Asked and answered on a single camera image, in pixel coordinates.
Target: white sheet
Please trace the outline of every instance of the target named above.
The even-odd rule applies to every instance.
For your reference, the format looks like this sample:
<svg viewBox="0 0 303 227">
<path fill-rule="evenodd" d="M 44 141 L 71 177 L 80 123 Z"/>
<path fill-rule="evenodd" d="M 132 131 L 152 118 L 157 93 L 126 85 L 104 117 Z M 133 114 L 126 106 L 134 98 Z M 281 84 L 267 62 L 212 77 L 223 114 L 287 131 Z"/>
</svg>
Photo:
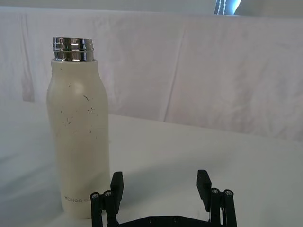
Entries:
<svg viewBox="0 0 303 227">
<path fill-rule="evenodd" d="M 53 36 L 92 38 L 112 114 L 303 140 L 303 20 L 0 7 L 0 97 L 44 102 Z"/>
</svg>

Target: white table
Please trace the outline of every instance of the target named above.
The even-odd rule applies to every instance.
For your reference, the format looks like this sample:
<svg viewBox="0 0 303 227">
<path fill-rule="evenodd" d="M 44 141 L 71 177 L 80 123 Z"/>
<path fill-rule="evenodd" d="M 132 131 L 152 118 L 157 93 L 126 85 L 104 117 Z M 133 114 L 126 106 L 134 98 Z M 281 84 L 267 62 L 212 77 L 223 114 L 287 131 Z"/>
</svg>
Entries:
<svg viewBox="0 0 303 227">
<path fill-rule="evenodd" d="M 300 143 L 115 115 L 109 123 L 111 172 L 124 172 L 121 223 L 208 220 L 196 189 L 206 169 L 213 187 L 234 191 L 238 226 L 302 226 Z M 62 211 L 45 105 L 0 101 L 0 226 L 90 227 Z"/>
</svg>

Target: water bottle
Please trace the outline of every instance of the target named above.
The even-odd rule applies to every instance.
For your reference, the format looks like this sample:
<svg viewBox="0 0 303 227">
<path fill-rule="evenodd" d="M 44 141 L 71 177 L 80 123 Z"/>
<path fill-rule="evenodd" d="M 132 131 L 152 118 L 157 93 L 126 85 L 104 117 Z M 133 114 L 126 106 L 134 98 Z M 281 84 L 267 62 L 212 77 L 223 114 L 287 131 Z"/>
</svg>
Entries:
<svg viewBox="0 0 303 227">
<path fill-rule="evenodd" d="M 91 39 L 54 37 L 53 50 L 47 110 L 62 206 L 72 217 L 86 219 L 89 195 L 109 189 L 107 94 Z"/>
</svg>

